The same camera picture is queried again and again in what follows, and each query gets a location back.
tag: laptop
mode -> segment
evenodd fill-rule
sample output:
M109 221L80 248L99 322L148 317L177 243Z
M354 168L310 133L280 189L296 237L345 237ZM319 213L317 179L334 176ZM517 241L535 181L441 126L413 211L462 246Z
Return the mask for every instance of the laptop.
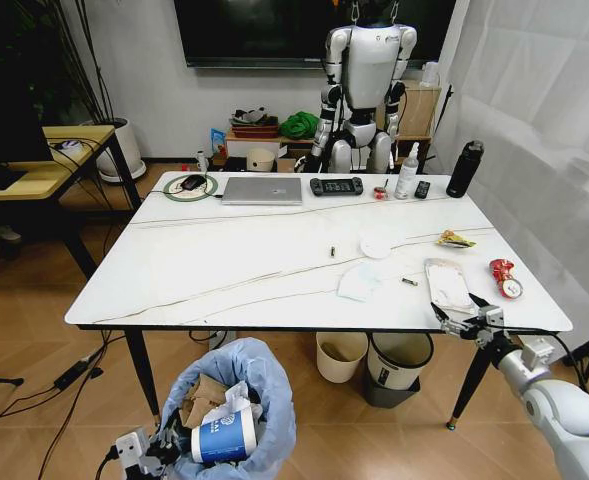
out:
M223 205L300 205L300 178L232 177L227 181Z

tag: yellow desk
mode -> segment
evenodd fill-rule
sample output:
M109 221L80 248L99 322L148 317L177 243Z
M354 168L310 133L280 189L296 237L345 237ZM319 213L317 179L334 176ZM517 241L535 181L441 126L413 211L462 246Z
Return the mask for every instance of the yellow desk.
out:
M27 173L7 189L0 190L0 218L13 216L34 218L35 221L47 218L57 228L76 263L89 279L96 270L96 263L83 245L69 215L59 205L58 199L85 170L94 165L96 158L106 148L110 149L134 210L141 205L141 199L118 144L114 127L44 127L43 131L50 143L78 140L84 142L83 149L75 153L66 152L70 158L52 150L54 161L10 163L11 170Z

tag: wooden floor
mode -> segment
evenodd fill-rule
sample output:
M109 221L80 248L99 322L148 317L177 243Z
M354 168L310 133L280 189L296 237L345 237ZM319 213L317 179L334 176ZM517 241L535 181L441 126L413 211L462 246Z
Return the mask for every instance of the wooden floor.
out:
M139 182L140 193L144 195L163 170L177 168L153 165ZM124 206L119 188L108 188L108 194L115 206ZM64 202L70 208L97 207L77 186ZM106 231L105 225L83 230L97 261ZM99 346L98 333L79 331L62 320L83 284L84 277L65 247L54 240L24 245L13 260L0 259L0 376L26 379L18 389L0 385L0 410L14 398L47 388ZM559 478L546 442L493 369L456 432L444 428L474 353L470 342L435 338L435 356L421 376L421 392L393 410L384 410L369 407L361 397L360 370L343 385L322 379L315 367L313 334L253 332L252 336L269 344L294 391L298 441L279 479ZM182 332L148 333L146 340L163 401L177 374L205 348ZM93 478L117 436L141 424L151 429L152 419L122 340L110 345L101 366L105 373L87 384L54 451L47 479ZM562 366L555 372L573 379L571 370ZM37 477L76 388L43 407L0 420L0 479ZM102 478L120 479L120 475L118 463L111 462Z

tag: sneaker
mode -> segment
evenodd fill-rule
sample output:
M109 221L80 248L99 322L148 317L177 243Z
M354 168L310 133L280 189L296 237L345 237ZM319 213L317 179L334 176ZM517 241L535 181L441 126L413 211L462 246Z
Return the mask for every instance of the sneaker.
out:
M0 239L8 243L21 243L21 235L12 230L9 225L0 226Z

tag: plastic bag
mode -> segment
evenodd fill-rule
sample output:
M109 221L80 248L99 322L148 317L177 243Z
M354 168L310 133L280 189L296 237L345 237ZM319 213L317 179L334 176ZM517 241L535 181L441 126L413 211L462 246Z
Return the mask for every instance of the plastic bag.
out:
M296 444L296 418L292 389L281 364L265 342L243 338L208 352L181 373L170 390L163 407L162 426L179 408L183 397L204 373L225 385L245 380L260 399L267 426L256 450L247 460L216 465L205 469L192 455L181 456L173 466L170 478L181 480L272 480Z

